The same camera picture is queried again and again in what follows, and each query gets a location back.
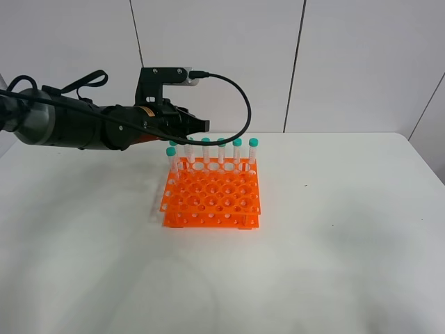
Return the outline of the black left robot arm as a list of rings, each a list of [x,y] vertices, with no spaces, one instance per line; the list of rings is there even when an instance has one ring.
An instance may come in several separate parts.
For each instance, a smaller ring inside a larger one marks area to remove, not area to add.
[[[186,138],[207,132],[210,122],[170,100],[140,106],[97,106],[28,88],[31,101],[1,96],[1,129],[27,145],[80,150],[126,150],[162,135]]]

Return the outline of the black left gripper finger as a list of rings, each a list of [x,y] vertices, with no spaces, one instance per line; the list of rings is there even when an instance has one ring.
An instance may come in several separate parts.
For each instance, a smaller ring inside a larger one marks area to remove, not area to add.
[[[175,107],[178,121],[175,123],[175,134],[180,138],[186,138],[196,133],[206,133],[210,128],[209,120],[201,120],[195,117],[185,107]]]

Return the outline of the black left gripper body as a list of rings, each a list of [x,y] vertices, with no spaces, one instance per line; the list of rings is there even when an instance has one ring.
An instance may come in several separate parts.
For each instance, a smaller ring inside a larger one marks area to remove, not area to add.
[[[137,143],[176,135],[178,115],[175,106],[168,102],[161,106],[153,102],[141,106],[104,106],[102,114],[115,120],[102,123],[102,144],[108,150],[126,150]]]

